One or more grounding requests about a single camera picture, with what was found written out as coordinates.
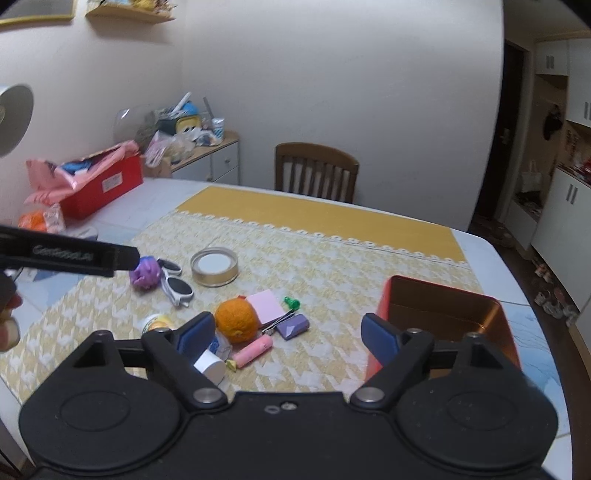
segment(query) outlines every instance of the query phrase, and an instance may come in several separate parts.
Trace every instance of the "lace trim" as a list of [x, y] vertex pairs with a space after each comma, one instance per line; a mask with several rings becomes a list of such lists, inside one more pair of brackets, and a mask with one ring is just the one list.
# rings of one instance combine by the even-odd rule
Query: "lace trim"
[[422, 260], [427, 260], [430, 262], [436, 262], [436, 263], [444, 263], [447, 265], [453, 265], [455, 267], [460, 267], [460, 268], [466, 268], [466, 269], [470, 269], [470, 265], [467, 262], [456, 262], [454, 259], [452, 258], [439, 258], [437, 255], [425, 255], [422, 252], [411, 252], [409, 250], [406, 250], [405, 248], [394, 248], [391, 247], [390, 245], [377, 245], [373, 242], [368, 242], [368, 241], [361, 241], [358, 240], [356, 238], [342, 238], [338, 235], [325, 235], [321, 232], [308, 232], [306, 230], [293, 230], [288, 226], [282, 226], [282, 227], [276, 227], [275, 225], [271, 224], [271, 223], [264, 223], [264, 224], [260, 224], [258, 222], [245, 222], [244, 220], [240, 219], [240, 218], [236, 218], [236, 219], [231, 219], [229, 217], [217, 217], [215, 215], [204, 215], [202, 213], [190, 213], [190, 212], [186, 212], [183, 210], [176, 210], [174, 212], [175, 214], [180, 214], [180, 215], [187, 215], [187, 216], [195, 216], [195, 217], [199, 217], [205, 220], [213, 220], [216, 222], [226, 222], [226, 223], [234, 223], [234, 224], [238, 224], [238, 225], [245, 225], [245, 226], [250, 226], [250, 227], [254, 227], [254, 228], [264, 228], [267, 230], [279, 230], [281, 232], [286, 232], [286, 233], [291, 233], [291, 234], [296, 234], [296, 235], [301, 235], [301, 236], [307, 236], [307, 237], [312, 237], [312, 238], [319, 238], [322, 240], [327, 240], [330, 242], [335, 242], [338, 244], [346, 244], [346, 245], [356, 245], [357, 247], [364, 247], [364, 248], [368, 248], [371, 250], [380, 250], [380, 251], [384, 251], [384, 252], [390, 252], [390, 253], [394, 253], [394, 254], [398, 254], [398, 255], [404, 255], [406, 257], [412, 257], [412, 258], [420, 258]]

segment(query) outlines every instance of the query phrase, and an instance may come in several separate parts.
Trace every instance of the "lamp shade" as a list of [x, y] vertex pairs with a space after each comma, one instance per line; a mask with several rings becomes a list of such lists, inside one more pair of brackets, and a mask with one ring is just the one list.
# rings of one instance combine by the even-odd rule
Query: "lamp shade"
[[0, 157], [19, 144], [33, 115], [33, 91], [28, 85], [0, 85]]

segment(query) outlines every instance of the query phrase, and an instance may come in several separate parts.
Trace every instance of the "picture frame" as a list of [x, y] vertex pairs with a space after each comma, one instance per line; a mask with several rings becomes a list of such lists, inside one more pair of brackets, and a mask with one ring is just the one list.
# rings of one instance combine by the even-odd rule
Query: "picture frame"
[[20, 0], [0, 15], [0, 27], [47, 21], [71, 21], [76, 0]]

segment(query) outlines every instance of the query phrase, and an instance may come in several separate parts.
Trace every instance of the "white sunglasses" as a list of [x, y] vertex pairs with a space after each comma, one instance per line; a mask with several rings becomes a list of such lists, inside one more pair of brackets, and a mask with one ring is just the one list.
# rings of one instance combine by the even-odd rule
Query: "white sunglasses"
[[162, 269], [160, 286], [168, 299], [175, 307], [181, 305], [188, 307], [195, 292], [191, 285], [185, 282], [182, 278], [179, 278], [183, 273], [183, 269], [180, 265], [177, 265], [170, 260], [164, 260], [163, 258], [158, 259], [158, 265], [160, 265], [160, 268]]

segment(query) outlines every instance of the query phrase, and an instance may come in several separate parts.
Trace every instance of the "tile floor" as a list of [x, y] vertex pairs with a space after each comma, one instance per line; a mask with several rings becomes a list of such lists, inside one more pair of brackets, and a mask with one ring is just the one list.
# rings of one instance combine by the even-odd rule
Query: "tile floor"
[[[483, 229], [482, 224], [473, 223], [469, 232], [490, 240], [488, 236], [490, 232], [486, 230], [486, 228]], [[534, 265], [523, 259], [513, 248], [504, 247], [500, 243], [495, 245], [495, 248], [534, 310], [556, 363], [569, 411], [573, 480], [589, 480], [591, 478], [591, 455], [589, 455], [591, 452], [591, 380], [564, 321], [556, 320], [534, 303], [538, 293], [534, 281], [536, 278]]]

